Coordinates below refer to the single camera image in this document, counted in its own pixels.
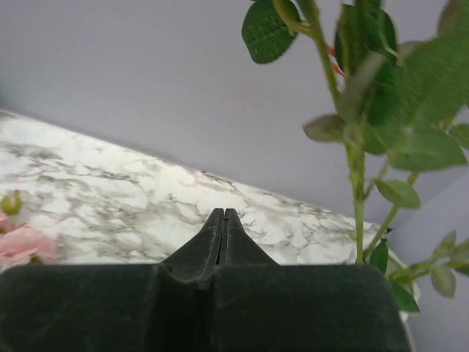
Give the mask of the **peach rose stem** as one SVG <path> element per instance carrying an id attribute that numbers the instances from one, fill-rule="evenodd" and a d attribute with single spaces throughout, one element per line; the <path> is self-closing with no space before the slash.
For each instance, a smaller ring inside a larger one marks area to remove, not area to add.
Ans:
<path id="1" fill-rule="evenodd" d="M 390 282 L 402 320 L 418 315 L 421 293 L 417 279 L 428 276 L 433 289 L 442 297 L 453 299 L 457 289 L 456 273 L 468 275 L 468 241 L 457 241 L 452 230 L 443 237 L 425 260 L 406 266 L 382 241 L 367 263 L 380 270 Z"/>

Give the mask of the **white rose stem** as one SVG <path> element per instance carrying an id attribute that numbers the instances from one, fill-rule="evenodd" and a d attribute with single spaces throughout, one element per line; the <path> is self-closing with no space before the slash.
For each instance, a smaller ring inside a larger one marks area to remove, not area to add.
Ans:
<path id="1" fill-rule="evenodd" d="M 241 36 L 253 62 L 272 63 L 284 55 L 296 36 L 302 34 L 314 41 L 325 72 L 328 89 L 336 108 L 341 93 L 336 80 L 339 69 L 333 65 L 333 49 L 326 43 L 315 1 L 254 1 L 245 15 Z M 303 126 L 307 137 L 316 142 L 343 144 L 352 185 L 355 219 L 355 264 L 363 264 L 364 237 L 364 149 L 361 126 L 348 123 L 343 114 L 322 115 Z"/>

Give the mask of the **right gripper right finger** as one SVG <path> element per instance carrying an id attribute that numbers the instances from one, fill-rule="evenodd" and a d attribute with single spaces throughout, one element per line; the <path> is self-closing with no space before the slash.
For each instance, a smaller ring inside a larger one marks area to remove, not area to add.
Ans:
<path id="1" fill-rule="evenodd" d="M 252 240 L 225 212 L 207 309 L 212 351 L 408 351 L 391 285 L 369 265 L 248 261 Z"/>

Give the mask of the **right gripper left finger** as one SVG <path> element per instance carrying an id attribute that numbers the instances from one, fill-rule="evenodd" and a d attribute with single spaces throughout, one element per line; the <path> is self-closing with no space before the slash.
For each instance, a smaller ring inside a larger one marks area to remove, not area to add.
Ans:
<path id="1" fill-rule="evenodd" d="M 1 275 L 3 351 L 211 351 L 224 211 L 158 264 L 25 265 Z"/>

